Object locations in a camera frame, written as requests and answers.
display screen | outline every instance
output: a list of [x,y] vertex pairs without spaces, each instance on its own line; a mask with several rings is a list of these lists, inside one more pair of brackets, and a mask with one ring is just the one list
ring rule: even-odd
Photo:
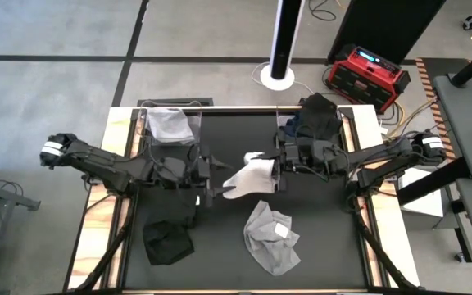
[[364,58],[374,62],[374,57],[372,56],[368,56],[367,54],[365,54],[364,52],[359,52],[361,56],[363,56]]

folded gray cloth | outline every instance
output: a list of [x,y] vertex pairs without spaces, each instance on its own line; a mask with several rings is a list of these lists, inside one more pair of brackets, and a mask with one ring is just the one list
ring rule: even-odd
[[260,201],[243,230],[248,251],[272,275],[283,275],[300,262],[293,250],[300,236],[290,229],[291,217],[271,211],[269,203]]
[[180,109],[149,107],[147,121],[153,138],[159,143],[186,144],[194,141],[188,118]]

white cable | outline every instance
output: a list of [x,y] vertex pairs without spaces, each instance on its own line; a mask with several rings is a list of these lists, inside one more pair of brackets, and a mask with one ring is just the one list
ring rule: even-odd
[[259,64],[258,66],[256,66],[256,67],[254,68],[254,70],[253,70],[252,73],[251,73],[251,79],[252,79],[252,81],[258,83],[259,85],[264,86],[262,82],[258,81],[257,79],[254,79],[254,73],[256,73],[256,70],[258,70],[258,68],[259,68],[260,66],[267,65],[268,63],[269,63],[268,61],[262,62],[261,64]]
[[[259,64],[258,66],[256,66],[256,67],[254,68],[254,70],[252,70],[252,73],[251,73],[251,79],[252,79],[252,81],[258,83],[258,84],[261,85],[261,86],[265,86],[262,82],[260,82],[260,81],[258,81],[257,79],[254,78],[254,73],[256,73],[256,70],[258,70],[258,68],[259,68],[260,66],[268,65],[268,64],[269,64],[268,61],[262,62],[261,64]],[[294,83],[303,85],[307,90],[309,90],[309,92],[310,92],[311,94],[314,94],[314,91],[312,91],[312,90],[309,88],[309,86],[307,86],[306,84],[304,84],[304,83],[302,83],[302,82],[298,82],[298,81],[294,81]]]
[[294,81],[294,83],[305,86],[305,88],[307,88],[307,90],[309,90],[309,92],[310,92],[311,94],[314,94],[314,93],[315,93],[314,91],[312,91],[312,90],[309,88],[309,86],[305,85],[305,84],[302,83],[302,82]]

white tape stripe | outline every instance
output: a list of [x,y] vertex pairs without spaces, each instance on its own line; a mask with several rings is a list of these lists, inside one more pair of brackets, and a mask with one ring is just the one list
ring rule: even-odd
[[442,143],[430,143],[429,146],[431,148],[443,148],[443,144]]
[[56,150],[55,148],[51,148],[51,147],[43,147],[41,149],[41,152],[48,152],[49,154],[52,154],[55,156],[61,156],[61,152],[59,150]]
[[55,148],[60,149],[63,145],[61,143],[54,143],[54,142],[46,142],[44,147],[46,148]]
[[422,143],[423,144],[427,144],[427,143],[441,143],[442,140],[439,138],[439,137],[433,137],[433,138],[424,138],[424,140],[422,140]]

red power station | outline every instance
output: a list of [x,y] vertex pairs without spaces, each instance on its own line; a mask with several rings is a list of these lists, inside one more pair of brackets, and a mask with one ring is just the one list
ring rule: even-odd
[[343,47],[325,81],[351,102],[374,105],[378,113],[391,106],[409,82],[406,70],[354,45]]

